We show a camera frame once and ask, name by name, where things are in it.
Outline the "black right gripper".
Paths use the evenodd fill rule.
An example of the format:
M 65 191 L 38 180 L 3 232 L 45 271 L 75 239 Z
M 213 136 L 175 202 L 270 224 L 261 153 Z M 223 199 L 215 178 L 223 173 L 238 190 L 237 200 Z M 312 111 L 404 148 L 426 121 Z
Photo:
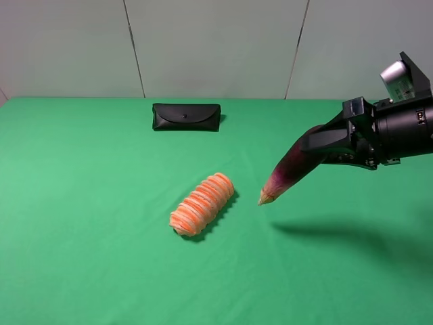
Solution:
M 303 152 L 332 152 L 322 161 L 325 165 L 368 170 L 376 170 L 379 165 L 399 165 L 400 158 L 390 158 L 380 140 L 377 104 L 369 103 L 364 97 L 345 101 L 342 115 L 313 127 L 301 137 L 300 149 Z M 349 149 L 349 138 L 353 154 L 341 153 Z

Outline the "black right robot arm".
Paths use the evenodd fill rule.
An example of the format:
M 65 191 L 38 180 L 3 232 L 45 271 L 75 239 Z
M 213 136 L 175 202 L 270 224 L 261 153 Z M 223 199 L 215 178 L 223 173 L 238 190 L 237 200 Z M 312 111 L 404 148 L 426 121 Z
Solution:
M 432 96 L 370 104 L 363 97 L 342 103 L 342 111 L 305 136 L 301 150 L 324 154 L 325 164 L 376 170 L 402 158 L 432 153 Z

